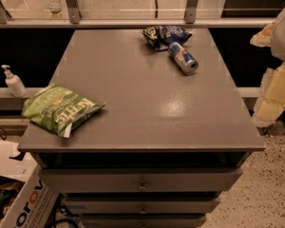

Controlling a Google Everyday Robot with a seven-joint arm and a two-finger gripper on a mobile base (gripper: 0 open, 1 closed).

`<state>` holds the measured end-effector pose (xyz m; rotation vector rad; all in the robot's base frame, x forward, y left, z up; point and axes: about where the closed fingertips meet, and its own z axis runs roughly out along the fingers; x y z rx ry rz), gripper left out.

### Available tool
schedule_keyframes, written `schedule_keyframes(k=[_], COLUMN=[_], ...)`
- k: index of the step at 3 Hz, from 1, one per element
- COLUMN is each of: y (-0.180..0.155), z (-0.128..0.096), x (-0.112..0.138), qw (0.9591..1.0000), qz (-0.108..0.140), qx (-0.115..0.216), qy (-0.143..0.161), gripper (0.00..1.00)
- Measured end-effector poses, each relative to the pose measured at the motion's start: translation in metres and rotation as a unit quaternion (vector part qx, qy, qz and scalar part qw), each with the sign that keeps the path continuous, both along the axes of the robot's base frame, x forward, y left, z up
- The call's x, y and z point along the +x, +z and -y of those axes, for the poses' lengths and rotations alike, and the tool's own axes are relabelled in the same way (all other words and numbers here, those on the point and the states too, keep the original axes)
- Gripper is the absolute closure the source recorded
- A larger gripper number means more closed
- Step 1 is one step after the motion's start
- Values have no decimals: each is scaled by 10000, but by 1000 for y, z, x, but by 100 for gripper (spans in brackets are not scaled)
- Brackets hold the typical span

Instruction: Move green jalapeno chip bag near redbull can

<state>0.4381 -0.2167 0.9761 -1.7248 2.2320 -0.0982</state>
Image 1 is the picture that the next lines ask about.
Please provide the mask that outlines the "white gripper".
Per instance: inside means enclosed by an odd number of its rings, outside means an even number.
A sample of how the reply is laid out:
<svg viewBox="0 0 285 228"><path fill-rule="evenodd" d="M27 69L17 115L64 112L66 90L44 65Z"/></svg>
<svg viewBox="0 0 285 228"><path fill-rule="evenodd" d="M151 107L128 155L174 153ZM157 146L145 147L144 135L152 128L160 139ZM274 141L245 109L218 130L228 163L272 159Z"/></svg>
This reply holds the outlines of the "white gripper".
<svg viewBox="0 0 285 228"><path fill-rule="evenodd" d="M285 61L285 8L274 23L268 24L251 38L250 44L260 48L271 46L272 54ZM252 123L256 127L268 127L277 120L284 110L285 62L277 69L266 69L254 106Z"/></svg>

